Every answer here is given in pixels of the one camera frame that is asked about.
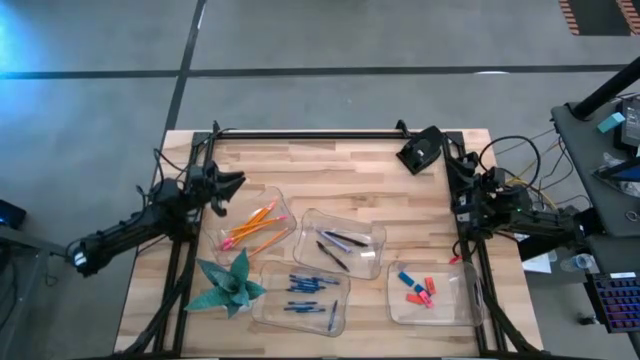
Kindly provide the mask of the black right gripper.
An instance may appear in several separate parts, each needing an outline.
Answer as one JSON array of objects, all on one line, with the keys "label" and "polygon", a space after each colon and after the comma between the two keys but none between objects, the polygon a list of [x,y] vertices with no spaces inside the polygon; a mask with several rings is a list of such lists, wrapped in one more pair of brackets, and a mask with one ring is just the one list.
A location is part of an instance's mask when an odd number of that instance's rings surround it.
[{"label": "black right gripper", "polygon": [[490,202],[505,183],[505,173],[498,167],[482,174],[469,174],[470,168],[478,165],[477,152],[448,158],[448,167],[454,171],[452,212],[460,223],[481,225],[486,217],[494,215]]}]

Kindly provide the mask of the clear plastic bin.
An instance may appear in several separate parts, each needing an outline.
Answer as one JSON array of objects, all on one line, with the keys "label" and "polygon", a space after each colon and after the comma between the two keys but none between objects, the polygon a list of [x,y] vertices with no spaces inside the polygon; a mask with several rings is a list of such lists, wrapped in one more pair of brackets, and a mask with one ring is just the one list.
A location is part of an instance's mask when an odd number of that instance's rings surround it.
[{"label": "clear plastic bin", "polygon": [[[407,286],[399,277],[405,272],[414,281]],[[410,303],[407,294],[417,294],[419,284],[427,292],[426,277],[432,277],[437,293],[430,295],[432,308]],[[420,263],[395,261],[387,269],[387,306],[390,318],[401,325],[478,326],[484,320],[482,290],[476,270],[469,264]]]},{"label": "clear plastic bin", "polygon": [[[368,247],[358,247],[340,240],[352,249],[348,254],[325,240],[317,230],[335,232],[364,242]],[[318,209],[309,209],[302,216],[300,235],[294,246],[293,256],[298,263],[307,267],[344,274],[352,278],[373,280],[381,271],[386,238],[386,229],[381,225],[354,221],[325,214]],[[316,241],[325,245],[344,262],[350,272],[342,270],[331,258],[321,252],[316,246]]]},{"label": "clear plastic bin", "polygon": [[[230,236],[230,230],[232,228],[246,224],[260,209],[266,207],[273,201],[275,201],[276,204],[265,217],[265,220],[282,215],[288,216],[288,219],[272,223],[248,235],[229,250],[223,251],[221,249],[224,240]],[[297,228],[295,216],[289,209],[284,195],[276,187],[267,187],[260,194],[252,194],[249,192],[239,194],[238,198],[234,198],[232,202],[227,205],[227,215],[225,217],[217,217],[215,213],[207,214],[203,224],[204,235],[210,242],[212,256],[217,263],[223,266],[230,265],[243,249],[247,249],[247,255],[249,255],[285,228],[289,228],[287,235],[249,259],[258,259],[272,252],[280,255],[283,252],[282,246],[284,240],[293,235]]]},{"label": "clear plastic bin", "polygon": [[[340,285],[328,285],[325,290],[314,294],[287,292],[291,286],[289,274],[299,274],[308,277],[332,278],[340,281]],[[337,337],[346,325],[346,307],[351,290],[350,279],[341,275],[318,269],[282,262],[270,261],[264,264],[260,272],[260,285],[267,293],[255,300],[252,306],[253,319],[259,323],[283,327],[292,330],[314,333],[318,335]],[[338,301],[336,329],[327,331],[331,308],[334,301]],[[324,313],[296,313],[284,311],[289,301],[316,301],[316,308],[326,308]]]}]

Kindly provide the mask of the purple pen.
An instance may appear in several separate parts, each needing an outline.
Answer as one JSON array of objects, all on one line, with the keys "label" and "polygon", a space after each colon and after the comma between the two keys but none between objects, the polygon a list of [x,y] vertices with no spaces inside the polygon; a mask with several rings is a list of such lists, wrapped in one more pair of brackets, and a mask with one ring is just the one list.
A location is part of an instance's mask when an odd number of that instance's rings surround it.
[{"label": "purple pen", "polygon": [[352,252],[352,249],[348,245],[346,245],[345,243],[341,242],[337,238],[329,235],[326,231],[317,230],[317,233],[320,236],[322,236],[325,240],[329,241],[330,243],[334,244],[336,247],[340,248],[343,252],[348,253],[348,254],[350,254]]}]

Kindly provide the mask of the long black pen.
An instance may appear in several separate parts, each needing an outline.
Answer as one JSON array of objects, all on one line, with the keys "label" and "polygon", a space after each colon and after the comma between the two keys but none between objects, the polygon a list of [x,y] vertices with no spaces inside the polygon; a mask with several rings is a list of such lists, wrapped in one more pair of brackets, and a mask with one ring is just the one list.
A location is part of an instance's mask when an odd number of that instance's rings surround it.
[{"label": "long black pen", "polygon": [[348,266],[344,262],[342,262],[337,256],[335,256],[325,245],[316,241],[316,246],[321,252],[323,252],[325,255],[331,258],[336,263],[336,265],[338,265],[342,270],[344,270],[347,273],[350,272]]}]

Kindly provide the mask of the short black pen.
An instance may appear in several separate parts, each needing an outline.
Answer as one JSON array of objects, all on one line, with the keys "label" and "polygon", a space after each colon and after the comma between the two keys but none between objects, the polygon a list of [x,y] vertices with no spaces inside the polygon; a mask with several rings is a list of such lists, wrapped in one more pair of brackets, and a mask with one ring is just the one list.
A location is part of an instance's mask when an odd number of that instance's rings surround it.
[{"label": "short black pen", "polygon": [[347,237],[347,236],[344,236],[344,235],[341,235],[341,234],[338,234],[338,233],[335,233],[335,232],[325,231],[324,233],[326,235],[328,235],[329,237],[334,238],[336,240],[343,240],[345,242],[351,243],[351,244],[356,245],[358,247],[368,247],[368,244],[366,244],[364,242],[361,242],[359,240],[355,240],[353,238],[350,238],[350,237]]}]

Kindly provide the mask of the black hole punch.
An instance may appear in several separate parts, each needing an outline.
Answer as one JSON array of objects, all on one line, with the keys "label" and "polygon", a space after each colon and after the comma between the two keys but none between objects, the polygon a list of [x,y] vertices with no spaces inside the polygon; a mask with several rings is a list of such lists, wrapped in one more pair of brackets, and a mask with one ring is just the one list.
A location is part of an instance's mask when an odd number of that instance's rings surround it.
[{"label": "black hole punch", "polygon": [[443,134],[436,126],[425,128],[414,135],[410,134],[403,120],[399,120],[395,128],[409,139],[396,156],[412,175],[427,168],[441,155]]}]

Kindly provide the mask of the green artificial plant white pot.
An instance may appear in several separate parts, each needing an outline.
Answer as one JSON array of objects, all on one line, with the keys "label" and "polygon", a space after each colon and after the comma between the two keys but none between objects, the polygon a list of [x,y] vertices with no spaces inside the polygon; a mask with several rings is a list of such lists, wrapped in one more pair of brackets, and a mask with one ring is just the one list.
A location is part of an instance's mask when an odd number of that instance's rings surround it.
[{"label": "green artificial plant white pot", "polygon": [[249,280],[247,249],[240,252],[229,269],[203,259],[197,259],[197,264],[213,287],[191,300],[184,307],[187,312],[224,307],[227,317],[232,318],[242,307],[249,307],[253,300],[267,293],[261,285]]}]

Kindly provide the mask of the dark grey side desk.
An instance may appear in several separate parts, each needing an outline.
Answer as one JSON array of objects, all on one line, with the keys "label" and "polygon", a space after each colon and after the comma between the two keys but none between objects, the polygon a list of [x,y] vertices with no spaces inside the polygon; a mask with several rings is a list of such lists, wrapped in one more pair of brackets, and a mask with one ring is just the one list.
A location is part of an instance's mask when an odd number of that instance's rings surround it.
[{"label": "dark grey side desk", "polygon": [[640,237],[640,220],[631,221],[626,216],[629,211],[640,215],[640,198],[624,194],[593,174],[604,164],[604,153],[629,159],[626,152],[613,146],[612,132],[603,134],[597,129],[615,108],[613,103],[607,103],[581,121],[568,106],[561,105],[551,109],[551,118],[606,232],[619,238]]}]

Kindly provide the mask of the black desk beam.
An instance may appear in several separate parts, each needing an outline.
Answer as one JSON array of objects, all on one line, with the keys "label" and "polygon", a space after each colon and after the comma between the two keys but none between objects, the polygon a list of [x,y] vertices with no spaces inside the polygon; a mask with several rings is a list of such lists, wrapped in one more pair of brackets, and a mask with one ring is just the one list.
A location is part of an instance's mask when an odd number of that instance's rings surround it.
[{"label": "black desk beam", "polygon": [[512,216],[509,232],[520,232],[538,238],[534,243],[518,244],[522,261],[548,253],[557,248],[583,250],[587,238],[603,234],[604,226],[594,208],[578,210],[573,206],[558,213],[522,211]]}]

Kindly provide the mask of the dark tablet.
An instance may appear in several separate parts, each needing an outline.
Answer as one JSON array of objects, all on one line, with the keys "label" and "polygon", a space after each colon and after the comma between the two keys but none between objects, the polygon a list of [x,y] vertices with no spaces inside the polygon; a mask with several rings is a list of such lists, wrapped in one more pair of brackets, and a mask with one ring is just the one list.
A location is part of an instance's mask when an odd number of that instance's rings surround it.
[{"label": "dark tablet", "polygon": [[604,180],[640,182],[640,157],[615,165],[605,164],[598,168],[595,174]]}]

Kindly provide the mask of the black box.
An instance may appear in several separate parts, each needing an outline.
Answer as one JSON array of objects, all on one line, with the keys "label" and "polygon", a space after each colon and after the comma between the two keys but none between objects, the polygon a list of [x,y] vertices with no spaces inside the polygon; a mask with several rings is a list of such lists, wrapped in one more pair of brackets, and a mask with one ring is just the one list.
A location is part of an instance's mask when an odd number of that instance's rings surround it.
[{"label": "black box", "polygon": [[616,111],[624,121],[614,129],[614,147],[625,151],[640,147],[640,95],[624,98]]}]

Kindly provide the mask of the striped floor mat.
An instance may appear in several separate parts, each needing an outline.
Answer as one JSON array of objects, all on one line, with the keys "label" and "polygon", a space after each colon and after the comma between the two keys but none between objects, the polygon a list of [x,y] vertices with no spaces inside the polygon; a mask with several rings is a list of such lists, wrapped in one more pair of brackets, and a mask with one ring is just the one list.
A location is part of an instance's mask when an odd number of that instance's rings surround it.
[{"label": "striped floor mat", "polygon": [[640,0],[558,0],[574,36],[640,36]]}]

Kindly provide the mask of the grey side bench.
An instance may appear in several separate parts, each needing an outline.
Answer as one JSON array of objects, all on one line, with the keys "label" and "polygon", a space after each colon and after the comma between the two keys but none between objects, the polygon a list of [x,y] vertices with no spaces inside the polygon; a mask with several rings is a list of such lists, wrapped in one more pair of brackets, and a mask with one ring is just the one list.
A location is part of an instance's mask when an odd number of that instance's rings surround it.
[{"label": "grey side bench", "polygon": [[9,360],[49,258],[66,259],[65,247],[0,226],[0,360]]}]

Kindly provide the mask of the black device blue light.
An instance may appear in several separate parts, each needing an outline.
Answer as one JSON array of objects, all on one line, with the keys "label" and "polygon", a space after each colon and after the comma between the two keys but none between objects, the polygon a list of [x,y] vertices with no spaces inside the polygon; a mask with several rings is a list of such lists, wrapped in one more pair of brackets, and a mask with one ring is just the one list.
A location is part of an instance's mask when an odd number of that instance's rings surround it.
[{"label": "black device blue light", "polygon": [[5,200],[0,199],[0,226],[7,226],[19,230],[26,218],[27,212]]}]

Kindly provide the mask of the black aluminium table frame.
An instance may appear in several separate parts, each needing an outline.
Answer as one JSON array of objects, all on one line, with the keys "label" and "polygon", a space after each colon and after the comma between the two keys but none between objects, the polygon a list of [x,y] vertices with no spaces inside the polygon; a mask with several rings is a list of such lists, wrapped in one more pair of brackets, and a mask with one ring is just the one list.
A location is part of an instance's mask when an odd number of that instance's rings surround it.
[{"label": "black aluminium table frame", "polygon": [[[338,337],[254,322],[250,310],[227,319],[224,309],[190,314],[180,355],[231,357],[466,357],[478,355],[472,327],[400,325],[386,307],[387,265],[395,260],[447,264],[457,240],[445,165],[440,158],[412,176],[395,153],[407,139],[398,131],[372,130],[384,138],[362,139],[364,131],[238,131],[260,139],[217,142],[215,161],[224,170],[241,170],[247,183],[236,201],[277,187],[298,224],[308,208],[371,222],[386,229],[382,274],[351,280],[346,327]],[[487,242],[497,298],[533,346],[542,342],[517,245],[508,238]],[[151,320],[162,298],[171,254],[167,240],[136,257],[114,350],[127,348]]]}]

